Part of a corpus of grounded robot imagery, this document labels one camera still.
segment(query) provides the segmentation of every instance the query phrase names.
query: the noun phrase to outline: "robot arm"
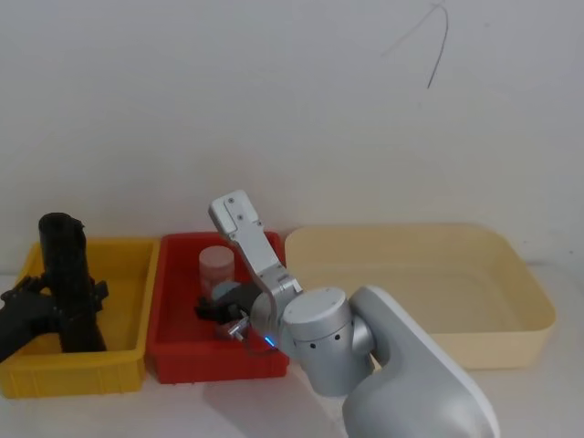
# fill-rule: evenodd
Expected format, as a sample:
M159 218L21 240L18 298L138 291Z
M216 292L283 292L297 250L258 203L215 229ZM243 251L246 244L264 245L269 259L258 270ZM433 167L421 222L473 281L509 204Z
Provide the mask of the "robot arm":
M277 259L245 192L213 201L209 213L262 291L234 336L251 324L298 359L317 393L348 395L350 437L500 436L480 388L387 292L367 286L347 299L323 287L305 294ZM375 373L372 358L382 366Z

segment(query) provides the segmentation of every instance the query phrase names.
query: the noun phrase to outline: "white table surface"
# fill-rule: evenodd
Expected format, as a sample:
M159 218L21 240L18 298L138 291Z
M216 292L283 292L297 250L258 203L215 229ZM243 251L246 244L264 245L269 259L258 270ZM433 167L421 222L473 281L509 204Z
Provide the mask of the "white table surface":
M503 438L584 436L584 292L553 266L533 268L558 311L541 361L473 376ZM0 288L14 278L0 276ZM0 437L342 438L342 400L320 398L297 365L283 379L160 385L141 392L40 400L0 398Z

